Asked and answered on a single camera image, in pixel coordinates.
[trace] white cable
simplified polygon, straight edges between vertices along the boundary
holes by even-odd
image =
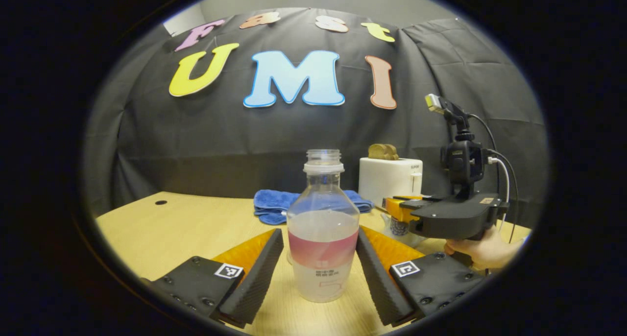
[[[494,164],[495,162],[500,164],[501,169],[506,174],[506,202],[509,202],[509,174],[507,172],[507,167],[503,163],[503,161],[501,161],[499,158],[488,157],[488,164]],[[506,215],[507,215],[507,213],[503,214],[503,220],[501,221],[501,226],[499,227],[499,233],[500,233],[501,229],[503,228],[503,223],[506,221]]]

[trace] blue letter m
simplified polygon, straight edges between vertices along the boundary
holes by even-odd
[[[344,103],[344,95],[338,91],[336,81],[336,60],[340,56],[327,50],[314,50],[297,68],[278,50],[269,50],[253,55],[257,61],[257,73],[253,82],[253,91],[244,98],[246,107],[267,107],[276,101],[270,93],[271,80],[281,93],[285,102],[292,103],[309,80],[309,90],[303,95],[306,104],[339,106]]]

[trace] cable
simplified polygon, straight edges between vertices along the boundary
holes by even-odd
[[[490,150],[487,149],[488,152],[493,153],[494,155],[497,155],[501,158],[503,158],[503,160],[506,162],[506,164],[509,166],[510,170],[511,170],[511,176],[513,178],[513,187],[514,187],[514,191],[516,192],[516,206],[514,206],[514,214],[513,214],[513,226],[511,227],[511,234],[510,234],[510,240],[509,242],[511,243],[511,238],[513,237],[513,230],[516,227],[516,223],[518,222],[518,206],[519,206],[519,192],[518,192],[518,184],[516,182],[516,173],[513,170],[513,166],[511,166],[511,163],[509,162],[509,160],[507,159],[507,157],[505,157],[502,153],[499,153],[498,151],[495,150]]]
[[[506,174],[506,202],[509,202],[509,174],[507,172],[506,165],[503,163],[503,161],[499,160],[499,158],[488,157],[489,164],[493,164],[494,162],[497,162],[501,166],[503,172]],[[499,227],[499,233],[501,232],[501,229],[503,229],[503,224],[506,222],[506,216],[507,213],[504,213],[501,220],[501,226]]]
[[[490,135],[490,141],[492,141],[492,148],[494,148],[494,151],[497,151],[497,143],[494,142],[494,136],[492,135],[492,131],[490,131],[488,124],[484,122],[481,118],[479,118],[479,116],[474,115],[472,113],[468,113],[468,117],[475,118],[476,120],[481,122],[481,124],[483,124],[486,131],[488,131],[488,135]],[[499,177],[499,169],[497,168],[497,193],[500,193],[500,190],[499,190],[500,182],[501,182],[501,179]]]

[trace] wooden table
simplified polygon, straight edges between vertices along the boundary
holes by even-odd
[[[159,200],[167,203],[156,205]],[[248,334],[380,335],[407,325],[383,326],[370,298],[357,254],[341,298],[322,304],[301,298],[286,259],[289,248],[286,225],[264,224],[253,212],[252,199],[160,192],[106,213],[96,221],[121,260],[137,276],[151,281],[161,278],[191,256],[210,259],[269,229],[281,228],[285,249],[276,264],[255,322],[244,329]],[[362,214],[360,224],[382,231],[381,211],[374,209]],[[505,240],[509,239],[510,232],[511,224],[506,222],[502,230]],[[519,240],[529,232],[527,228],[516,227],[513,240]],[[427,239],[416,249],[431,254],[443,251],[444,242]]]

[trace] plastic bottle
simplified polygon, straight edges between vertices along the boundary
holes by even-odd
[[[338,299],[351,273],[359,209],[340,189],[339,150],[309,150],[307,188],[287,211],[296,288],[311,302]]]

